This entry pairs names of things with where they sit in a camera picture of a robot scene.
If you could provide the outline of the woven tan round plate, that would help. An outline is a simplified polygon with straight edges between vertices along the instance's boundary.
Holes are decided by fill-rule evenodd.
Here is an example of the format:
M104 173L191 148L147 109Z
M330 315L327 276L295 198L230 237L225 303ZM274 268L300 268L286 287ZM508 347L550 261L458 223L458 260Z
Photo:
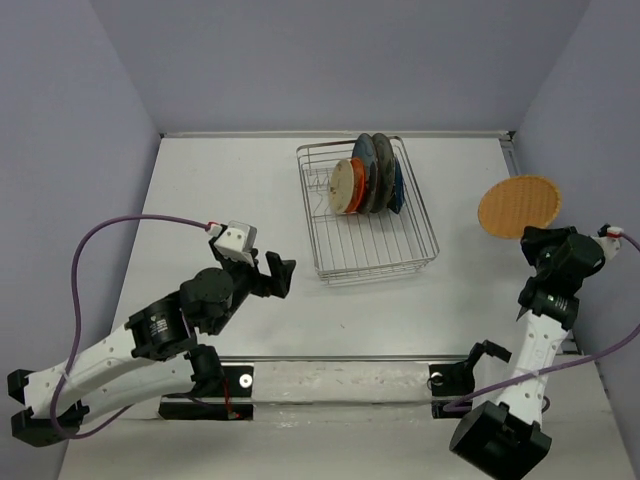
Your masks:
M519 239L526 227L548 227L562 206L559 188L548 178L520 175L503 180L482 197L477 216L481 227L503 239Z

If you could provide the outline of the cream floral plate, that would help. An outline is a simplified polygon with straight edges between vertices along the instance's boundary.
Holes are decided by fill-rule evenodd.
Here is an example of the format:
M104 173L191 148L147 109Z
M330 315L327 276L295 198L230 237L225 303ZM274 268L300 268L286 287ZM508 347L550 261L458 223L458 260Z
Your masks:
M334 167L329 182L329 205L335 214L346 212L353 195L355 176L351 161L340 160Z

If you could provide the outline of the orange plate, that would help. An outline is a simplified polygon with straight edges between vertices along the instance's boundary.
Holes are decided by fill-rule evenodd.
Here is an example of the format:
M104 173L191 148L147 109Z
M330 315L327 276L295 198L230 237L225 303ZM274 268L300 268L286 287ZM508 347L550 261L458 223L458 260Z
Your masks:
M354 188L351 201L346 210L349 214L357 211L366 190L366 169L362 160L358 157L353 157L351 159L351 167L354 176Z

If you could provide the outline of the dark blue leaf plate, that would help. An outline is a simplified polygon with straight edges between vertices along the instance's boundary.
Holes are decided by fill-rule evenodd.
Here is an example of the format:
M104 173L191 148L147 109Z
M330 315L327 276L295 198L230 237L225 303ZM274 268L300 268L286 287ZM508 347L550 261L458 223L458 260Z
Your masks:
M398 158L395 158L394 186L387 208L399 215L405 204L404 176Z

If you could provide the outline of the teal blossom round plate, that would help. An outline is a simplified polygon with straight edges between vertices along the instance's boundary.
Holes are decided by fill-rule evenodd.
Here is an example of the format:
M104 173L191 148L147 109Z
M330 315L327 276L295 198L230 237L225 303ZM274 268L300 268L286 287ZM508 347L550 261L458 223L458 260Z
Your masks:
M359 214L371 212L378 193L380 174L378 156L373 138L368 133L362 133L355 141L352 156L359 158L364 166L364 194L357 207Z

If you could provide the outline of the grey deer pattern plate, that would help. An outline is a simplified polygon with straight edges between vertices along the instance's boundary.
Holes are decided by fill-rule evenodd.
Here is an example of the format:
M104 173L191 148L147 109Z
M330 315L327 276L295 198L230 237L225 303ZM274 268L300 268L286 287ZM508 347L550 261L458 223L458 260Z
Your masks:
M396 160L391 142L385 134L375 133L372 139L377 154L379 185L371 212L379 213L387 207L393 194Z

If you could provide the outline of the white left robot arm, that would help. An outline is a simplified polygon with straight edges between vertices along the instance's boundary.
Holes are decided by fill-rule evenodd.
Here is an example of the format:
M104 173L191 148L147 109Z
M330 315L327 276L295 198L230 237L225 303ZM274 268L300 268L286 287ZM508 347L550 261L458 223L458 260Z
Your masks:
M266 254L270 272L248 261L215 257L179 289L131 315L73 362L39 372L18 369L8 393L23 405L11 418L14 438L46 447L78 438L83 425L113 411L164 395L224 396L229 387L214 347L201 334L218 335L251 295L285 298L296 263Z

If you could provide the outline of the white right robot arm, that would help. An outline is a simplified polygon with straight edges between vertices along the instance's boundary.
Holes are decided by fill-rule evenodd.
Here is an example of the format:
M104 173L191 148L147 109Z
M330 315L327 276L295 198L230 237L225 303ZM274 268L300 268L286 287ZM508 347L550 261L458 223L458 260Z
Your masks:
M541 430L546 371L577 319L583 281L615 257L620 242L608 233L527 226L520 246L535 274L518 298L519 346L494 387L497 372L489 360L461 366L462 384L484 400L460 420L449 445L493 479L522 479L548 454L552 440Z

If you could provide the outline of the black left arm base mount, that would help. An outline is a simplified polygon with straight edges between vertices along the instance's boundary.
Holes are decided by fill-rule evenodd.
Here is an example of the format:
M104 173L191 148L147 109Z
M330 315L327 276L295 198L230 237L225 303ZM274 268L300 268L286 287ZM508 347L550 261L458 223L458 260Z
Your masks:
M163 397L158 415L164 420L185 421L251 421L254 365L230 363L223 365L225 380L208 397L187 398L181 394Z

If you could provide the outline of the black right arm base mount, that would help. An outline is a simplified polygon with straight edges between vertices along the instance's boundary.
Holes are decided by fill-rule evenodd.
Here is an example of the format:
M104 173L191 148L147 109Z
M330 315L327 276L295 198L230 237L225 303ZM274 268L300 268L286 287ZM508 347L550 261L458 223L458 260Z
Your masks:
M434 398L431 405L434 419L459 419L471 410L471 401L462 404L461 412L447 413L444 411L444 406L449 397L462 397L475 390L476 380L473 370L483 355L494 357L505 364L511 359L509 350L490 340L484 340L476 342L463 360L429 366L427 387Z

